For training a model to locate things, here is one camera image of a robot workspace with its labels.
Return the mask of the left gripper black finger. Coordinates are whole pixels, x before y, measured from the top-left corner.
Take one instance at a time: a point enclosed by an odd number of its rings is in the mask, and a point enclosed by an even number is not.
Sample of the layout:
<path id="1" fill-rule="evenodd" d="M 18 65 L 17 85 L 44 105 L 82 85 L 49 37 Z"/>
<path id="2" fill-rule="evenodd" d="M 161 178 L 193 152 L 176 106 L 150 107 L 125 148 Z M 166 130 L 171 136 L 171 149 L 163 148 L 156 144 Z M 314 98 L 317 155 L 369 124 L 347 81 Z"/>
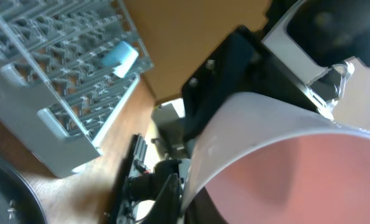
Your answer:
<path id="1" fill-rule="evenodd" d="M 141 224 L 176 224 L 180 213 L 181 193 L 178 175 L 171 174 Z"/>

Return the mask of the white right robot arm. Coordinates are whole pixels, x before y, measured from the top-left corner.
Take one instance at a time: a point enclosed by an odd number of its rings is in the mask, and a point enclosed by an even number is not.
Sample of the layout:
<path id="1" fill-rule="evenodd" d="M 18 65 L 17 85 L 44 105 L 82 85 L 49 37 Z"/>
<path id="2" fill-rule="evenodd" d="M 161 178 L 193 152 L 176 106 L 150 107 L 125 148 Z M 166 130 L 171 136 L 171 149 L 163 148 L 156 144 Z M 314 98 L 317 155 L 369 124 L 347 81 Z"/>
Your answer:
<path id="1" fill-rule="evenodd" d="M 271 1 L 265 16 L 260 30 L 232 30 L 183 84 L 184 141 L 237 92 L 321 113 L 338 91 L 321 77 L 351 57 L 370 68 L 370 0 Z"/>

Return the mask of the pink cup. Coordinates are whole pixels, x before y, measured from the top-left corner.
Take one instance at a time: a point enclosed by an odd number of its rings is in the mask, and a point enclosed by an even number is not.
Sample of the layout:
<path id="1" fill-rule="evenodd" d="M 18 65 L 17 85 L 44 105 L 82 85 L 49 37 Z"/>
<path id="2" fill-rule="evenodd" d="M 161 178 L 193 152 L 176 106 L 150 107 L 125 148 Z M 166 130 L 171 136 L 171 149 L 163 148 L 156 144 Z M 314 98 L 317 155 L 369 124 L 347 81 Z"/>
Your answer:
<path id="1" fill-rule="evenodd" d="M 237 93 L 197 138 L 180 212 L 197 223 L 370 223 L 370 131 Z"/>

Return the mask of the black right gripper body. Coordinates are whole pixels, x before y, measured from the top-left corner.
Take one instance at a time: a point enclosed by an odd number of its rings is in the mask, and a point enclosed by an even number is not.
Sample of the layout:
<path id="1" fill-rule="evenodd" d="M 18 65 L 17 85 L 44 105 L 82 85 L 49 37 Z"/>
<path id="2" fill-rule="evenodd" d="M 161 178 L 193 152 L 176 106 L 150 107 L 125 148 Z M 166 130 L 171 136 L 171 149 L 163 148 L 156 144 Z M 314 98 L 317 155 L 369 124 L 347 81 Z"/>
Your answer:
<path id="1" fill-rule="evenodd" d="M 327 111 L 311 88 L 269 52 L 258 33 L 240 25 L 183 84 L 183 140 L 195 139 L 221 105 L 237 92 L 252 92 L 314 113 Z"/>

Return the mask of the blue cup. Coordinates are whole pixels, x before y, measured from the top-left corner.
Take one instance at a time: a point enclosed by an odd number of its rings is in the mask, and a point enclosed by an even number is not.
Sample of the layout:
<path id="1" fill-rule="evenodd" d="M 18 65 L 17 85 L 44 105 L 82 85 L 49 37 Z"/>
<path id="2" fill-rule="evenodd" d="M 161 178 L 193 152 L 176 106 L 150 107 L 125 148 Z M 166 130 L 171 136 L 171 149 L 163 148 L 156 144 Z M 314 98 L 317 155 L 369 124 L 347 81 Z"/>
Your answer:
<path id="1" fill-rule="evenodd" d="M 103 67 L 112 67 L 113 73 L 124 78 L 139 56 L 139 52 L 125 41 L 121 41 L 101 60 Z"/>

